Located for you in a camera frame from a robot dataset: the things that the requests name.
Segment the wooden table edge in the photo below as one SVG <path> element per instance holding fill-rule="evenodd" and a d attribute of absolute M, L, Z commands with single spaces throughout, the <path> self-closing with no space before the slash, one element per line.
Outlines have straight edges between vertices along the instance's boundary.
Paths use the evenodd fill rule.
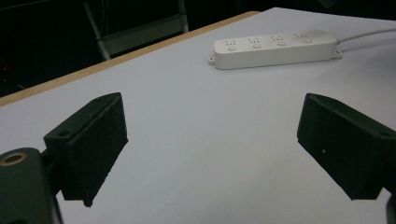
<path fill-rule="evenodd" d="M 235 17 L 231 17 L 230 19 L 227 19 L 227 20 L 224 20 L 224 21 L 219 21 L 219 22 L 207 25 L 205 27 L 202 27 L 202 28 L 197 29 L 197 30 L 193 30 L 193 31 L 188 32 L 186 34 L 178 35 L 178 36 L 175 36 L 173 38 L 166 39 L 166 40 L 164 40 L 162 42 L 150 45 L 148 47 L 145 47 L 145 48 L 142 48 L 142 49 L 138 49 L 136 51 L 121 55 L 120 57 L 111 59 L 109 61 L 102 62 L 102 63 L 99 63 L 99 64 L 95 64 L 93 66 L 81 69 L 81 70 L 79 70 L 77 72 L 74 72 L 74 73 L 71 73 L 69 75 L 55 78 L 53 80 L 50 80 L 48 82 L 45 82 L 45 83 L 42 83 L 42 84 L 39 84 L 39 85 L 36 85 L 36 86 L 33 86 L 33 87 L 28 88 L 26 90 L 12 93 L 10 95 L 7 95 L 7 96 L 4 96 L 4 97 L 0 98 L 0 106 L 12 104 L 12 103 L 17 102 L 19 100 L 28 98 L 28 97 L 36 95 L 36 94 L 39 94 L 39 93 L 41 93 L 43 91 L 52 90 L 54 88 L 57 88 L 59 86 L 62 86 L 64 84 L 66 84 L 66 83 L 69 83 L 69 82 L 72 82 L 72 81 L 87 77 L 87 76 L 92 75 L 94 73 L 97 73 L 99 71 L 105 70 L 105 69 L 107 69 L 109 67 L 115 66 L 115 65 L 120 64 L 120 63 L 127 62 L 127 61 L 129 61 L 129 60 L 131 60 L 133 58 L 140 57 L 140 56 L 142 56 L 144 54 L 147 54 L 147 53 L 150 53 L 150 52 L 152 52 L 152 51 L 154 51 L 156 49 L 161 49 L 163 47 L 175 44 L 175 43 L 177 43 L 179 41 L 182 41 L 182 40 L 185 40 L 185 39 L 188 39 L 188 38 L 191 38 L 191 37 L 194 37 L 194 36 L 197 36 L 197 35 L 201 35 L 201 34 L 204 34 L 206 32 L 209 32 L 209 31 L 212 31 L 212 30 L 215 30 L 215 29 L 218 29 L 218 28 L 220 28 L 222 26 L 231 24 L 233 22 L 241 21 L 241 20 L 243 20 L 245 18 L 248 18 L 250 16 L 256 15 L 258 13 L 260 13 L 260 12 L 259 11 L 245 12 L 245 13 L 237 15 Z"/>

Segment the power cord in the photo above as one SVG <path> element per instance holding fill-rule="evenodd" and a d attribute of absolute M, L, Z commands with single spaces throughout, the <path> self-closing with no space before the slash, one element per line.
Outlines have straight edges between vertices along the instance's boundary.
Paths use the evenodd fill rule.
<path fill-rule="evenodd" d="M 370 33 L 365 33 L 365 34 L 360 34 L 360 35 L 352 35 L 352 36 L 347 37 L 347 38 L 338 39 L 338 45 L 341 44 L 341 43 L 347 42 L 349 40 L 361 38 L 361 37 L 364 37 L 364 36 L 367 36 L 367 35 L 376 35 L 376 34 L 389 33 L 389 32 L 396 32 L 396 28 L 372 31 Z"/>

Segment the white power strip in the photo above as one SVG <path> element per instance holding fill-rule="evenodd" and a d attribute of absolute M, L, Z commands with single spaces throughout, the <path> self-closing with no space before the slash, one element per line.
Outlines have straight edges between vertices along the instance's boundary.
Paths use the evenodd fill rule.
<path fill-rule="evenodd" d="M 325 61 L 342 56 L 338 39 L 320 30 L 302 34 L 259 35 L 221 39 L 208 58 L 218 69 Z"/>

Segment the table surface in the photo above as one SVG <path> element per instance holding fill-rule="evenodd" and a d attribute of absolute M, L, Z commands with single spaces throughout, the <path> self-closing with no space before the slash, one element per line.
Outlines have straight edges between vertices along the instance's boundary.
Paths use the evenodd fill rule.
<path fill-rule="evenodd" d="M 343 43 L 343 58 L 325 62 L 225 71 L 206 58 L 228 37 L 319 29 L 344 38 L 396 21 L 283 8 L 233 20 L 7 98 L 0 152 L 43 150 L 46 133 L 91 99 L 119 91 L 130 142 L 93 207 L 58 195 L 65 223 L 386 223 L 389 193 L 350 201 L 296 132 L 308 92 L 396 130 L 396 34 Z"/>

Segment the black metal part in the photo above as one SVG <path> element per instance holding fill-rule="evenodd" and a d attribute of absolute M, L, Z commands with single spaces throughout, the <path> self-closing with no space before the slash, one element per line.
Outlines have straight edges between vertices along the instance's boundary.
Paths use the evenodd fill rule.
<path fill-rule="evenodd" d="M 0 223 L 62 223 L 37 149 L 20 148 L 0 156 Z"/>
<path fill-rule="evenodd" d="M 396 192 L 396 132 L 332 98 L 308 93 L 298 142 L 350 199 Z"/>
<path fill-rule="evenodd" d="M 60 165 L 63 171 L 64 198 L 83 200 L 91 206 L 128 142 L 120 93 L 92 100 L 44 140 L 49 161 Z"/>
<path fill-rule="evenodd" d="M 388 224 L 396 224 L 396 199 L 391 195 L 387 202 L 387 222 Z"/>
<path fill-rule="evenodd" d="M 0 155 L 0 223 L 63 223 L 55 195 L 91 206 L 128 142 L 122 98 L 96 98 L 45 137 L 48 149 Z"/>

